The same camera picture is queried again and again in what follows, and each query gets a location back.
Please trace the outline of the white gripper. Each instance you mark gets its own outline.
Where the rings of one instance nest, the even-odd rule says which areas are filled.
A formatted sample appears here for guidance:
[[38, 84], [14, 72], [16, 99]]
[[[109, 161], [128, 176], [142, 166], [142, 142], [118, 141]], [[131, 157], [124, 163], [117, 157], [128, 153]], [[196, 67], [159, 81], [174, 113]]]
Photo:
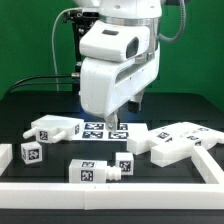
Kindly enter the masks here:
[[135, 59], [119, 63], [85, 58], [80, 75], [83, 110], [97, 117], [107, 117], [106, 128], [116, 131], [118, 118], [112, 113], [127, 101], [130, 112], [141, 110], [141, 91], [156, 79], [159, 59], [159, 49], [142, 64], [136, 64]]

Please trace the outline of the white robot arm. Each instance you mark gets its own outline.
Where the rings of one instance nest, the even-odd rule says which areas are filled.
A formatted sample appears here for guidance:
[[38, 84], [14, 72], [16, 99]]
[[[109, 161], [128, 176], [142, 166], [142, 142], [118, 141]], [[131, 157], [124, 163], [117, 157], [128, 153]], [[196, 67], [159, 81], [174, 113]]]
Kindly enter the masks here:
[[118, 109], [125, 103], [141, 108], [144, 89], [159, 71], [162, 5], [169, 0], [73, 0], [83, 13], [98, 18], [81, 38], [85, 57], [80, 73], [83, 110], [101, 117], [106, 128], [119, 127]]

